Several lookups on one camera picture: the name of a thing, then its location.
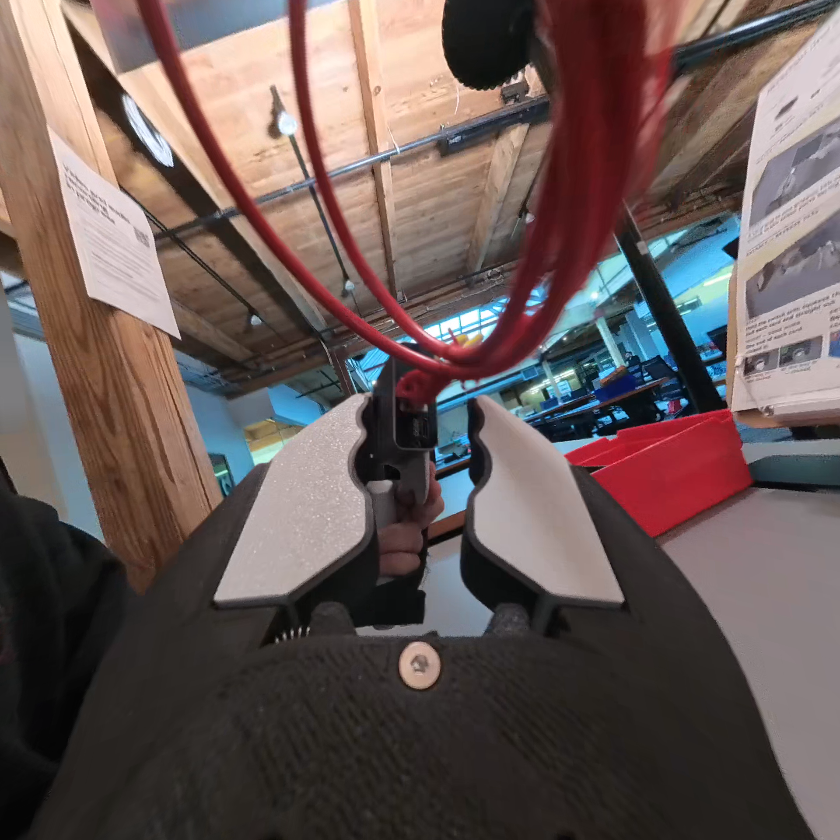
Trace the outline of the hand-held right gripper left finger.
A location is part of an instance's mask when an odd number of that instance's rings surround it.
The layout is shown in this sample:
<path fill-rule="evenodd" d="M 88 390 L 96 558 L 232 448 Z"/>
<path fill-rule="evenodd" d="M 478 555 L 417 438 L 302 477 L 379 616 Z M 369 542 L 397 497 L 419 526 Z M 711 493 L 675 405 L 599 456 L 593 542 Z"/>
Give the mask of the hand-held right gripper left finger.
<path fill-rule="evenodd" d="M 268 463 L 217 585 L 218 607 L 291 605 L 359 557 L 375 536 L 355 470 L 369 394 L 347 398 Z"/>

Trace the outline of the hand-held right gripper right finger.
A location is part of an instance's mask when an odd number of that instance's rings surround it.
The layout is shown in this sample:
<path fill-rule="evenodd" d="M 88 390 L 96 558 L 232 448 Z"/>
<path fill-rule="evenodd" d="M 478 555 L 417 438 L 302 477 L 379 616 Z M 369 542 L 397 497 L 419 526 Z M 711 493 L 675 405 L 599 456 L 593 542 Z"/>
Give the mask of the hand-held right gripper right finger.
<path fill-rule="evenodd" d="M 617 609 L 625 597 L 566 457 L 486 396 L 469 403 L 461 576 L 491 610 Z"/>

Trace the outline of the wooden pillar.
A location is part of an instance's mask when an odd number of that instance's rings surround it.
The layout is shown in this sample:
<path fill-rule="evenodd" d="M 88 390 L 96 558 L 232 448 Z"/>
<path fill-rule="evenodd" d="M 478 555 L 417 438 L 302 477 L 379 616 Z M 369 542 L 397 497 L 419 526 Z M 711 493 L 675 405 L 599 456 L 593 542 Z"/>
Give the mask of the wooden pillar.
<path fill-rule="evenodd" d="M 144 592 L 222 496 L 170 338 L 89 298 L 49 131 L 117 179 L 58 2 L 1 2 L 2 193 L 104 540 Z"/>

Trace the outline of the black network switch box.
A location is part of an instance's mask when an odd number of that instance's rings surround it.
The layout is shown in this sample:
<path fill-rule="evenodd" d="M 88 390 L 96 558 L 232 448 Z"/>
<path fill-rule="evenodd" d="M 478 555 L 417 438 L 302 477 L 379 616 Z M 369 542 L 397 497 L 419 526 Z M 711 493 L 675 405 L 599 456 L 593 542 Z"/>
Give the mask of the black network switch box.
<path fill-rule="evenodd" d="M 382 463 L 417 454 L 431 456 L 438 445 L 435 405 L 416 407 L 397 394 L 400 380 L 413 370 L 410 364 L 391 355 L 374 385 L 367 427 L 373 455 Z"/>

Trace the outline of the person's torso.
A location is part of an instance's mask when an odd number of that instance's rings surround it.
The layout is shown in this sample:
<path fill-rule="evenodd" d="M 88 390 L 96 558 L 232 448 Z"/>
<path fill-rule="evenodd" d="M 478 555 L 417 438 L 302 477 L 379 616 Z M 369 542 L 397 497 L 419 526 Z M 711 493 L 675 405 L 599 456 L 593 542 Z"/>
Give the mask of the person's torso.
<path fill-rule="evenodd" d="M 99 539 L 1 491 L 1 837 L 26 835 L 132 591 Z"/>

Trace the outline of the white paper sheet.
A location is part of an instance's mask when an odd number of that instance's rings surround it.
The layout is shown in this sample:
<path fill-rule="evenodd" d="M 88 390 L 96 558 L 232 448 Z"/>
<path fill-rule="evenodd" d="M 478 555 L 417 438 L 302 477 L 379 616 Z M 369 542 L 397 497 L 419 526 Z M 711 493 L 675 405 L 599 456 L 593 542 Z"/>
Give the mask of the white paper sheet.
<path fill-rule="evenodd" d="M 52 129 L 49 141 L 89 298 L 180 339 L 144 212 Z"/>

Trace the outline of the person's left hand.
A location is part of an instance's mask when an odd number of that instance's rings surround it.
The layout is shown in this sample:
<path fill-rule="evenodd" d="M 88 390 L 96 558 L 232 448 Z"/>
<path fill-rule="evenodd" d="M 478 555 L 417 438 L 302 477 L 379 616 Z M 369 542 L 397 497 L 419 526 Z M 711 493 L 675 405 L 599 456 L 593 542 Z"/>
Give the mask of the person's left hand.
<path fill-rule="evenodd" d="M 397 521 L 380 528 L 377 533 L 379 574 L 387 580 L 403 578 L 421 568 L 424 534 L 445 511 L 441 486 L 433 471 L 429 474 L 425 502 L 412 507 L 401 506 L 398 510 Z"/>

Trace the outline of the red plastic bin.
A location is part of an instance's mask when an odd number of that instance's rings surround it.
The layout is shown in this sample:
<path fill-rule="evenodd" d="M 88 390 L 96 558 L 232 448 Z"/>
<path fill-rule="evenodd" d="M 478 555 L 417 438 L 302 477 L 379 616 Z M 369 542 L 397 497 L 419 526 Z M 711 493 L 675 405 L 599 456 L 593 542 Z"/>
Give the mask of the red plastic bin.
<path fill-rule="evenodd" d="M 658 538 L 753 485 L 729 410 L 631 427 L 567 455 Z"/>

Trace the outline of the round white ceiling lamp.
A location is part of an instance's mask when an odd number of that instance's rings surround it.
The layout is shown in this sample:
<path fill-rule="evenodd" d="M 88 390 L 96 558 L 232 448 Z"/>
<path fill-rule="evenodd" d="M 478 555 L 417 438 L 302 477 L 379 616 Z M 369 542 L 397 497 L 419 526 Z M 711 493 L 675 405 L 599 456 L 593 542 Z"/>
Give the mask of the round white ceiling lamp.
<path fill-rule="evenodd" d="M 137 102 L 124 92 L 121 96 L 122 110 L 128 120 L 131 130 L 142 146 L 149 152 L 152 160 L 171 169 L 175 165 L 172 147 L 158 129 L 145 117 Z"/>

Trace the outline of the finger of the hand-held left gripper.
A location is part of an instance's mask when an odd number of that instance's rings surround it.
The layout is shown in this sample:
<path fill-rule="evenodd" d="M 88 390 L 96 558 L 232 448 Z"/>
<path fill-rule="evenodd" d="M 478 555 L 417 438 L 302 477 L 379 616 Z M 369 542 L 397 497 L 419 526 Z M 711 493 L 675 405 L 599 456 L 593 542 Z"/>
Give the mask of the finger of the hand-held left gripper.
<path fill-rule="evenodd" d="M 397 502 L 426 502 L 429 493 L 430 469 L 434 449 L 389 449 L 385 467 L 392 478 Z"/>

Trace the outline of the person's left forearm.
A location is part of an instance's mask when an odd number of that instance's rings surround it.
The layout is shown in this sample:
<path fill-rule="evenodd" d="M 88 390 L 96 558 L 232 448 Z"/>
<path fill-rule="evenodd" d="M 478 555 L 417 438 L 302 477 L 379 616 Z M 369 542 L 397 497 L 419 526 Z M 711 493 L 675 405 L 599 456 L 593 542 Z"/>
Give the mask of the person's left forearm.
<path fill-rule="evenodd" d="M 426 592 L 422 590 L 425 567 L 378 584 L 352 611 L 356 627 L 408 627 L 422 625 Z"/>

